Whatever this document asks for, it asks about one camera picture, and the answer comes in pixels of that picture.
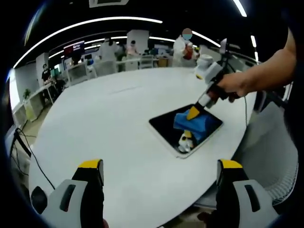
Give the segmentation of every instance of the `floor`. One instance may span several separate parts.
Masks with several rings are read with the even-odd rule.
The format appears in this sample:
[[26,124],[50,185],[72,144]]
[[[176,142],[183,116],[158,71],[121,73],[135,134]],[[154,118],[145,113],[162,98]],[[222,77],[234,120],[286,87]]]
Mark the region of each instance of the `floor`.
[[[37,120],[35,120],[34,122],[27,121],[27,123],[23,127],[23,132],[27,136],[29,145],[33,145],[35,143],[36,136],[50,108],[51,106],[46,107],[42,111],[41,115],[38,117]],[[21,136],[21,138],[26,144],[26,140],[24,136]],[[16,143],[16,147],[22,150],[19,143]],[[201,211],[203,210],[199,208],[187,209],[184,213],[172,219],[163,227],[164,228],[205,228],[206,227],[205,223],[202,221],[198,221],[198,219],[196,219],[196,214],[198,214]]]

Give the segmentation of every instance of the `tablet screen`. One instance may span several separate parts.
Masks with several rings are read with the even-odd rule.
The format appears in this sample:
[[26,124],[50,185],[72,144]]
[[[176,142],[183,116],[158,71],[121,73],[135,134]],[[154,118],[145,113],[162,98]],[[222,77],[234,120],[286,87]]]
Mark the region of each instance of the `tablet screen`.
[[[189,110],[193,105],[187,105],[185,107],[179,108],[169,113],[157,116],[149,121],[152,127],[170,144],[177,152],[180,152],[178,149],[179,140],[181,135],[184,133],[183,130],[173,128],[174,118],[177,113],[184,113]],[[222,124],[223,122],[216,118],[214,115],[204,110],[204,113],[201,115],[206,115],[205,121],[205,132],[201,135],[199,140],[196,140],[193,137],[193,148],[192,151],[198,147],[201,143],[207,140]]]

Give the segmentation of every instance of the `white lab coat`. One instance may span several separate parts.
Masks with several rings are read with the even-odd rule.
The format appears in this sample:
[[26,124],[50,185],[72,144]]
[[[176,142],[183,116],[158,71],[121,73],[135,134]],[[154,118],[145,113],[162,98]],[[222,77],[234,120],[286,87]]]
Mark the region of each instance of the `white lab coat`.
[[118,51],[118,46],[115,42],[110,46],[109,42],[103,43],[98,50],[98,55],[102,61],[116,61],[115,53]]
[[172,67],[195,67],[196,65],[196,55],[195,51],[192,54],[192,59],[186,60],[184,59],[183,51],[186,48],[186,44],[189,41],[185,40],[182,36],[179,36],[173,45],[173,60],[172,60]]

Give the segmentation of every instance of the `person in black shirt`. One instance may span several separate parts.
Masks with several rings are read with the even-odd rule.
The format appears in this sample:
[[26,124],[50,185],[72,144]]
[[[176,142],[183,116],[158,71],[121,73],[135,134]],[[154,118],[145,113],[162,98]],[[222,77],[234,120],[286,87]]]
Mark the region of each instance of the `person in black shirt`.
[[[303,141],[303,94],[304,91],[304,14],[301,12],[301,1],[285,2],[282,16],[288,25],[288,37],[285,47],[278,50],[266,62],[253,66],[244,72],[227,74],[218,83],[228,93],[237,93],[240,97],[248,93],[272,90],[293,82],[291,94],[285,109],[285,125],[298,150],[298,174],[293,192],[288,198],[288,205],[271,227],[289,227],[291,222],[301,221],[304,193],[304,141]],[[217,100],[215,93],[210,97]],[[200,220],[207,222],[207,227],[222,227],[220,215],[209,216],[201,213]]]
[[43,64],[42,80],[47,82],[51,78],[51,71],[46,64]]
[[[48,84],[51,83],[51,71],[49,70],[48,66],[46,64],[43,64],[43,72],[42,72],[42,80],[43,80],[43,84]],[[54,87],[50,87],[49,88],[49,93],[52,96],[53,101],[56,100],[57,98],[57,91]],[[49,94],[48,94],[48,90],[44,90],[43,91],[43,97],[42,97],[42,104],[44,105],[44,99],[50,100]]]

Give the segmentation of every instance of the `cable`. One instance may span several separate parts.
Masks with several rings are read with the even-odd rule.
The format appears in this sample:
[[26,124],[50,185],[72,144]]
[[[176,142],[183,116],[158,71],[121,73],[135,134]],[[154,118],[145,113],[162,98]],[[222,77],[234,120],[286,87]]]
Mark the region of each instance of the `cable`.
[[25,140],[27,141],[28,148],[29,148],[30,152],[32,153],[32,155],[34,156],[34,158],[35,158],[35,160],[36,160],[36,163],[37,163],[38,168],[40,169],[40,171],[42,172],[42,174],[44,175],[44,177],[47,179],[47,181],[49,182],[49,184],[52,186],[52,188],[55,190],[54,185],[52,184],[52,182],[49,180],[49,178],[46,176],[46,174],[43,172],[42,168],[40,167],[40,165],[39,165],[39,163],[38,163],[38,160],[37,160],[35,154],[33,153],[33,151],[32,151],[32,149],[31,149],[31,147],[30,147],[30,145],[29,145],[29,142],[28,142],[28,140],[27,140],[27,138],[26,138],[24,132],[23,132],[20,128],[17,128],[17,130],[19,130],[19,131],[22,133],[22,135],[24,136]]
[[28,176],[28,174],[27,173],[25,173],[25,172],[23,172],[22,170],[21,170],[21,168],[20,168],[20,164],[19,164],[19,158],[18,158],[18,150],[17,150],[17,147],[16,147],[16,145],[14,144],[14,146],[15,146],[15,149],[16,149],[16,155],[17,155],[17,161],[14,159],[14,157],[11,155],[11,158],[13,159],[13,161],[16,163],[16,165],[17,165],[17,167],[18,167],[18,169],[19,169],[19,171],[23,174],[23,175],[26,175],[26,176]]
[[34,135],[25,135],[26,137],[33,137],[33,138],[37,138],[37,136]]
[[245,101],[245,119],[246,119],[246,126],[248,124],[248,119],[247,119],[247,101],[246,101],[246,97],[244,96],[244,101]]

